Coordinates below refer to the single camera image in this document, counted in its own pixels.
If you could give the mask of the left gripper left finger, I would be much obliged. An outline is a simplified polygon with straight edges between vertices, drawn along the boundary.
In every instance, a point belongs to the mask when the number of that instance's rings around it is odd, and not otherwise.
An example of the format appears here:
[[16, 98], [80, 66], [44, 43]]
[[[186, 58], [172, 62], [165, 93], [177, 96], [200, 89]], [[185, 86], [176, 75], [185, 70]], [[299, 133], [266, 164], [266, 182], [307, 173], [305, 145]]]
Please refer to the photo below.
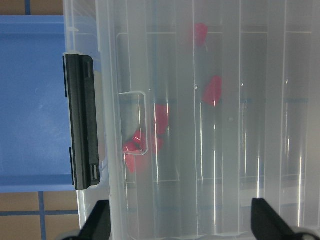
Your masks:
[[112, 233], [109, 200], [99, 200], [95, 204], [86, 223], [78, 234], [64, 236], [62, 240], [109, 240]]

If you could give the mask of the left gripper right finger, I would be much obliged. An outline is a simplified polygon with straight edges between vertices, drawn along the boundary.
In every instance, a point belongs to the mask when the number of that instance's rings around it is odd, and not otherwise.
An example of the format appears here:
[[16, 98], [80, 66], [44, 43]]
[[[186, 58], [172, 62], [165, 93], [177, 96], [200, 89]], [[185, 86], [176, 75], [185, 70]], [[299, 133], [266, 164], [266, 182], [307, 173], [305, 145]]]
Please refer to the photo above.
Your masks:
[[263, 198], [251, 201], [251, 231], [257, 240], [318, 240], [305, 230], [295, 232]]

